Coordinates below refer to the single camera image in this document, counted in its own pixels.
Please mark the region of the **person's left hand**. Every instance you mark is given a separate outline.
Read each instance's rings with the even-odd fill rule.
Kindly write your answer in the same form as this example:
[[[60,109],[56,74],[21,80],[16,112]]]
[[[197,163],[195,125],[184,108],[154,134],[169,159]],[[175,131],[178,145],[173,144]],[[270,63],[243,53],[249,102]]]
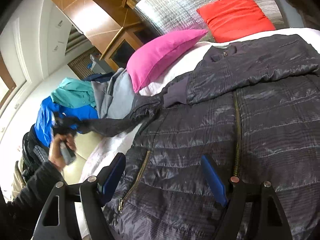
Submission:
[[[48,160],[57,168],[59,172],[62,172],[66,166],[64,158],[61,154],[60,145],[65,142],[66,145],[73,151],[76,151],[76,145],[74,137],[71,134],[60,135],[56,134],[50,144],[50,150]]]

